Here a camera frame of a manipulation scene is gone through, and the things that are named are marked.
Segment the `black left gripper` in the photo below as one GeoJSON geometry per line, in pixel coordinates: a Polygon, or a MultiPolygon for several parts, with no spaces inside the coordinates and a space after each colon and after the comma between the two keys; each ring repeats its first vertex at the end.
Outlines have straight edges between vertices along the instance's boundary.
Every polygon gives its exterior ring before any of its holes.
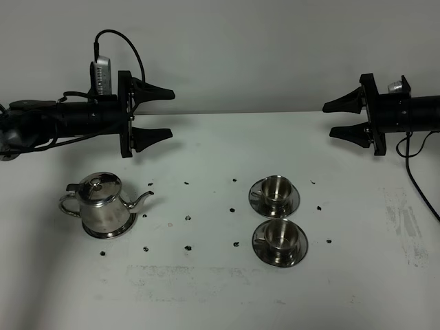
{"type": "Polygon", "coordinates": [[[137,153],[172,138],[170,129],[132,128],[133,113],[145,102],[156,100],[174,100],[175,92],[157,87],[138,78],[132,78],[130,71],[118,72],[118,101],[122,112],[120,126],[120,152],[123,158],[133,157],[132,149],[137,153]]]}

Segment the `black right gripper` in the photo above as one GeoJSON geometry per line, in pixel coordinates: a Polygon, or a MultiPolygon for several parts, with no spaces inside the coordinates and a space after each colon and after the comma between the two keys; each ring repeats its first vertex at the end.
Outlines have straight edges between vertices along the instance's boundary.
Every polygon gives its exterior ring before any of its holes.
{"type": "Polygon", "coordinates": [[[329,136],[368,148],[373,138],[374,155],[386,154],[386,133],[410,132],[411,87],[404,75],[402,93],[379,94],[373,74],[360,76],[361,87],[336,100],[326,102],[324,113],[360,114],[366,103],[368,122],[352,126],[337,126],[330,130],[329,136]]]}

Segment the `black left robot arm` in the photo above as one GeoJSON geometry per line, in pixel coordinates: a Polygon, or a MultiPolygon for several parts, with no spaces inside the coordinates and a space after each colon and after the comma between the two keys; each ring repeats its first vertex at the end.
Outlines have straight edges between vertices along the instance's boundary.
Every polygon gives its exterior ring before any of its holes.
{"type": "Polygon", "coordinates": [[[93,95],[68,91],[57,101],[21,100],[1,109],[1,160],[42,152],[89,140],[100,135],[118,135],[123,158],[173,136],[170,129],[133,126],[139,105],[173,100],[174,91],[119,71],[118,92],[93,95]]]}

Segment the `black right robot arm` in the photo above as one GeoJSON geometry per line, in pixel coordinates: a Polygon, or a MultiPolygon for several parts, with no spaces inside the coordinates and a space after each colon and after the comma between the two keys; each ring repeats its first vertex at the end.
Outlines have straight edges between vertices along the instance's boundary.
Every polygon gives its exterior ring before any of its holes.
{"type": "Polygon", "coordinates": [[[352,126],[336,126],[329,136],[369,148],[374,155],[386,154],[387,133],[430,132],[439,130],[439,97],[411,96],[405,76],[397,81],[395,90],[380,94],[374,75],[362,74],[360,86],[347,95],[326,102],[324,113],[356,113],[366,109],[368,121],[352,126]]]}

